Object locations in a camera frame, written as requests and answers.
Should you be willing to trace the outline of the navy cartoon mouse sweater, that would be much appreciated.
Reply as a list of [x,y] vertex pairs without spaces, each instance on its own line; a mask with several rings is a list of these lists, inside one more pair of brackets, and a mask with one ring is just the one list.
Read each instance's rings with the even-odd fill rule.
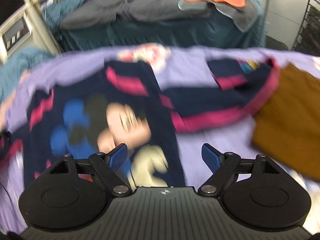
[[14,132],[1,132],[1,164],[22,152],[29,184],[64,154],[85,159],[124,143],[128,158],[119,173],[132,186],[183,186],[176,134],[257,113],[280,76],[271,59],[210,60],[205,68],[214,86],[162,89],[149,64],[109,61],[73,85],[38,90],[27,122]]

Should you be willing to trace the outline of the mustard brown garment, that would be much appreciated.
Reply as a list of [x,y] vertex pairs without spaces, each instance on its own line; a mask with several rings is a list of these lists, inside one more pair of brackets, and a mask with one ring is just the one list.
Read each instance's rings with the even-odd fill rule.
[[254,116],[252,144],[319,181],[319,79],[289,63],[276,92]]

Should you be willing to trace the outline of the lilac floral bed sheet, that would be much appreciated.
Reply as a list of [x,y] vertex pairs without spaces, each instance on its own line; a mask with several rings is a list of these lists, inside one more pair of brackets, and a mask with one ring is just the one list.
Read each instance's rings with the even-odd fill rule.
[[[31,96],[38,88],[49,88],[58,83],[69,85],[79,81],[99,69],[102,62],[115,59],[126,47],[105,47],[88,51],[73,51],[45,60],[32,69],[26,69],[13,92],[17,92],[11,110],[6,113],[9,127],[15,128],[25,122],[25,109]],[[161,88],[172,85],[210,85],[215,82],[209,78],[204,66],[205,58],[220,59],[233,57],[243,60],[261,61],[273,58],[284,67],[288,63],[319,77],[319,58],[294,51],[279,51],[265,48],[216,49],[203,46],[190,48],[170,48],[165,58],[166,66],[156,72]],[[212,129],[192,135],[179,135],[178,146],[182,152],[182,165],[186,172],[188,185],[198,187],[201,180],[209,176],[209,169],[200,157],[200,148],[205,142],[219,150],[235,151],[242,157],[256,155],[249,147],[249,139],[254,128],[252,118],[246,118],[228,127]],[[1,230],[22,232],[26,224],[18,210],[18,198],[24,189],[22,156],[17,154],[1,170]]]

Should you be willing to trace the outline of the dark teal bed cover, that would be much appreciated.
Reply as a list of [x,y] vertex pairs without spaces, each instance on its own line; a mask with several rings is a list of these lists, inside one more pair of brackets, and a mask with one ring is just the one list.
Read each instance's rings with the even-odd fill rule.
[[258,0],[258,18],[249,31],[243,33],[231,18],[214,6],[209,18],[170,20],[154,23],[126,21],[97,24],[80,29],[59,29],[59,39],[65,51],[89,50],[106,46],[130,46],[160,43],[164,46],[187,48],[202,45],[214,48],[264,47],[266,33],[263,10]]

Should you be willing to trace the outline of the teal blue blanket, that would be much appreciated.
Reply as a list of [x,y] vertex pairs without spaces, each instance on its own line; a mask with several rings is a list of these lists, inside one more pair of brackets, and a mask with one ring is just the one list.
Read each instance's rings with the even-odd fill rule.
[[[89,1],[91,0],[63,0],[43,9],[41,16],[44,23],[57,41],[62,40],[59,31],[62,20]],[[36,46],[28,46],[10,57],[1,66],[1,101],[4,101],[15,90],[26,69],[32,69],[37,64],[53,57],[53,54]]]

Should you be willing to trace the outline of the grey quilt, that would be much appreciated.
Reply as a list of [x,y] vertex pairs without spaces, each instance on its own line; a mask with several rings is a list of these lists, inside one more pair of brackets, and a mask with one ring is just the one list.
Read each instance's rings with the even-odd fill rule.
[[259,7],[253,0],[237,8],[227,2],[186,0],[91,0],[66,16],[62,29],[80,29],[100,23],[114,22],[117,18],[138,22],[208,18],[214,10],[233,20],[243,33],[256,22]]

